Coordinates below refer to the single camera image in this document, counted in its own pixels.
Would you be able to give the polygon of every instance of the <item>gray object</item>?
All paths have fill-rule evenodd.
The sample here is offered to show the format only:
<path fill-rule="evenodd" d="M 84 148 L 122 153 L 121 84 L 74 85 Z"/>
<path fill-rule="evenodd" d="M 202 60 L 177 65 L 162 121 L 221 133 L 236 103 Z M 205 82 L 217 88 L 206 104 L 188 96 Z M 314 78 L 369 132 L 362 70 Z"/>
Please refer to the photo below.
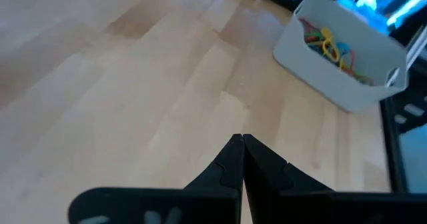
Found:
<path fill-rule="evenodd" d="M 347 43 L 356 56 L 354 70 L 371 78 L 374 86 L 360 83 L 311 50 L 304 42 L 300 17 L 316 27 L 329 28 L 336 41 Z M 334 0 L 303 0 L 274 47 L 273 55 L 281 66 L 350 112 L 363 110 L 407 86 L 405 48 Z"/>

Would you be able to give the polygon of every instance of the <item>wood grain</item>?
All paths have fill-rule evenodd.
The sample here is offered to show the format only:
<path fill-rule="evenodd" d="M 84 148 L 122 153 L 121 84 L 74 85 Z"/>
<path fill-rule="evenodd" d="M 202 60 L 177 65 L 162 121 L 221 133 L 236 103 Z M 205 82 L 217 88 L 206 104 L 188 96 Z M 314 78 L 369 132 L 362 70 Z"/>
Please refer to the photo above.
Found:
<path fill-rule="evenodd" d="M 280 67 L 291 13 L 271 1 L 0 3 L 2 223 L 66 223 L 97 186 L 182 188 L 233 133 L 331 188 L 389 191 L 378 106 L 345 113 Z"/>

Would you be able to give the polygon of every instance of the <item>black plastic part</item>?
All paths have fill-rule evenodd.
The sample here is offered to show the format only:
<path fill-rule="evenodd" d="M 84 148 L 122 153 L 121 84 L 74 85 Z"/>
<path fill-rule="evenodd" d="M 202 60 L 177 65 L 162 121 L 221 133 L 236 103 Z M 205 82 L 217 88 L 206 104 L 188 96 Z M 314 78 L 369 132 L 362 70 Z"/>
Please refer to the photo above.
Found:
<path fill-rule="evenodd" d="M 306 175 L 252 135 L 244 135 L 245 185 L 254 224 L 275 223 L 278 198 L 286 194 L 332 191 Z"/>
<path fill-rule="evenodd" d="M 417 127 L 427 124 L 427 61 L 417 58 L 409 69 L 409 85 L 405 91 L 393 96 L 396 114 L 404 117 L 403 123 L 397 123 L 400 134 L 411 131 Z M 420 110 L 424 110 L 415 115 L 407 111 L 407 105 L 414 105 Z"/>
<path fill-rule="evenodd" d="M 234 135 L 220 154 L 185 189 L 97 188 L 76 197 L 69 222 L 106 217 L 107 223 L 144 223 L 147 211 L 164 220 L 177 209 L 179 223 L 240 223 L 244 142 Z"/>
<path fill-rule="evenodd" d="M 240 223 L 245 179 L 255 224 L 424 223 L 427 195 L 338 193 L 274 153 L 252 135 L 234 135 L 185 189 L 98 188 L 69 208 L 69 222 L 145 223 L 147 213 L 172 223 Z"/>
<path fill-rule="evenodd" d="M 388 175 L 393 192 L 407 193 L 408 184 L 403 165 L 400 138 L 394 116 L 394 97 L 389 97 L 380 102 L 384 144 L 387 152 Z"/>
<path fill-rule="evenodd" d="M 185 189 L 229 189 L 242 193 L 245 144 L 235 134 L 211 164 Z"/>
<path fill-rule="evenodd" d="M 282 195 L 272 223 L 425 223 L 425 195 L 308 193 Z"/>

